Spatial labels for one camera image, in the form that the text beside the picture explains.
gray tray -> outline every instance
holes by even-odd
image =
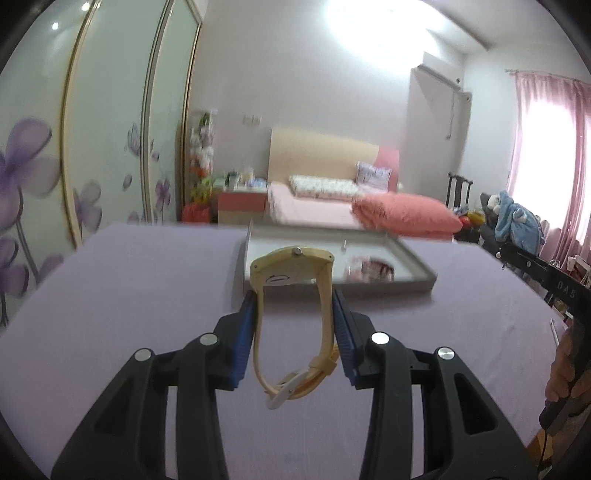
[[[437,274],[426,266],[402,240],[386,233],[251,223],[246,240],[244,289],[251,288],[249,278],[253,260],[278,248],[291,246],[315,247],[330,251],[335,256],[333,285],[344,293],[429,292],[437,280]],[[347,282],[347,265],[353,257],[357,256],[375,257],[392,264],[396,269],[394,281]],[[281,288],[310,288],[311,286],[311,284],[299,284]]]

chair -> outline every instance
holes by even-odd
[[[461,205],[466,205],[468,200],[470,199],[470,189],[472,188],[472,184],[474,183],[471,180],[465,179],[460,175],[455,175],[453,173],[448,173],[447,177],[449,178],[449,184],[447,185],[447,199],[445,204],[449,207],[449,197],[450,193],[452,192],[452,183],[455,180],[456,187],[454,189],[454,196],[453,196],[453,207],[459,207]],[[462,204],[462,189],[464,188],[464,184],[468,184],[468,191],[466,192],[466,201]]]

floral pillow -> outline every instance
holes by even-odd
[[[353,180],[291,175],[290,187],[296,197],[350,202],[362,195]]]
[[[392,170],[390,168],[376,168],[369,163],[357,162],[355,183],[360,186],[378,189],[381,192],[387,192],[391,174]]]

wooden headboard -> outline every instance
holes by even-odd
[[[291,128],[271,133],[268,181],[287,184],[290,175],[354,180],[358,161],[373,164],[377,145]]]

sliding wardrobe door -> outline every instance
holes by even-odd
[[[64,125],[72,222],[82,242],[113,221],[150,220],[142,107],[152,46],[170,4],[102,0],[86,34]]]
[[[184,110],[199,25],[184,0],[175,0],[156,62],[150,103],[150,198],[154,222],[178,215]]]
[[[0,334],[73,251],[63,213],[61,104],[82,2],[56,1],[0,73]]]

